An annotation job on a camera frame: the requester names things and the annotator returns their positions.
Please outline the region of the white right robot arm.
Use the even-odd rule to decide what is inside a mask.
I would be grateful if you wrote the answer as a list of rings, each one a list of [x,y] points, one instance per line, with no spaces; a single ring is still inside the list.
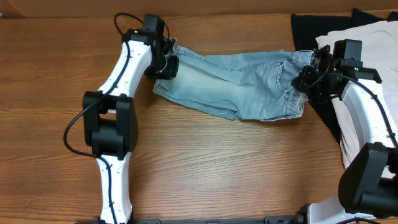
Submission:
[[[338,193],[304,206],[291,223],[375,223],[397,216],[397,126],[382,95],[382,79],[361,61],[359,40],[315,50],[293,87],[310,101],[338,98],[347,107],[360,151],[340,178]]]

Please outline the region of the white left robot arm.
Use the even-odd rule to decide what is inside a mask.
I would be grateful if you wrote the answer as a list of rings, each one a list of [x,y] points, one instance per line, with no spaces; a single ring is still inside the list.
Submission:
[[[137,145],[134,95],[144,75],[173,78],[178,59],[171,55],[175,39],[166,28],[130,29],[122,35],[121,53],[98,91],[83,96],[86,145],[98,163],[102,209],[99,223],[129,223],[129,160]]]

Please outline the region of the light blue denim shorts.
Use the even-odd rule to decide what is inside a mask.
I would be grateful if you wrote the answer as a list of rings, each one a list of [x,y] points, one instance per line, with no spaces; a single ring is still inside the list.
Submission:
[[[153,92],[174,103],[230,120],[276,121],[303,115],[307,96],[292,86],[313,51],[200,55],[179,47],[177,76]]]

